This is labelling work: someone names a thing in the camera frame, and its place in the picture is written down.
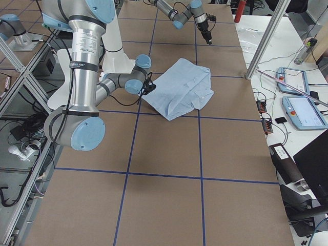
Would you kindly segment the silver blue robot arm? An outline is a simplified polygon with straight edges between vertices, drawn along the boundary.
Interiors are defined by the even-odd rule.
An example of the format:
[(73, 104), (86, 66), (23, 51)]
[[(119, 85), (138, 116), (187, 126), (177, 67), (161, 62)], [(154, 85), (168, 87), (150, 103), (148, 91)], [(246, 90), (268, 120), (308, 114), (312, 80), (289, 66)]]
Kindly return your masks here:
[(176, 29), (181, 29), (192, 18), (194, 20), (194, 28), (200, 32), (208, 45), (212, 44), (211, 31), (216, 25), (217, 18), (204, 11), (202, 1), (191, 1), (187, 5), (177, 1), (173, 6), (162, 0), (142, 2), (160, 10), (172, 21)]
[(97, 106), (116, 89), (139, 97), (156, 86), (151, 80), (151, 59), (141, 54), (130, 73), (108, 73), (98, 80), (102, 36), (111, 34), (117, 21), (113, 1), (43, 1), (44, 24), (71, 32), (68, 97), (46, 119), (44, 132), (49, 140), (78, 151), (95, 149), (103, 140), (106, 126)]

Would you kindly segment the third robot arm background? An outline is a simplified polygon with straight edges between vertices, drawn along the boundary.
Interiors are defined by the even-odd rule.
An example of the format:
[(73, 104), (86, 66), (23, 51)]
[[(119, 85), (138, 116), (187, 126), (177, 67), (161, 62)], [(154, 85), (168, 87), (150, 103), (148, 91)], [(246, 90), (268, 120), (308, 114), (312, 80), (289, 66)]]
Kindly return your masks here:
[(15, 14), (4, 14), (1, 16), (1, 38), (7, 41), (13, 36), (21, 36), (27, 31), (20, 19)]

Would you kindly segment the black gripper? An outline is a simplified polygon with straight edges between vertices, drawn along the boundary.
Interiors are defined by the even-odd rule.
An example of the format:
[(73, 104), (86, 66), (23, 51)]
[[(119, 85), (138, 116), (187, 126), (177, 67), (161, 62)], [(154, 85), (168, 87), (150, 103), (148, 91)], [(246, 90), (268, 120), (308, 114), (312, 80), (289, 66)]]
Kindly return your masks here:
[(156, 89), (156, 85), (152, 81), (152, 74), (153, 73), (148, 73), (145, 81), (143, 82), (143, 86), (140, 90), (140, 97), (148, 95)]
[(209, 24), (208, 21), (216, 22), (216, 16), (202, 14), (201, 16), (196, 17), (196, 25), (198, 30), (200, 31), (202, 37), (206, 40), (208, 45), (212, 44), (212, 35), (211, 31), (208, 30)]

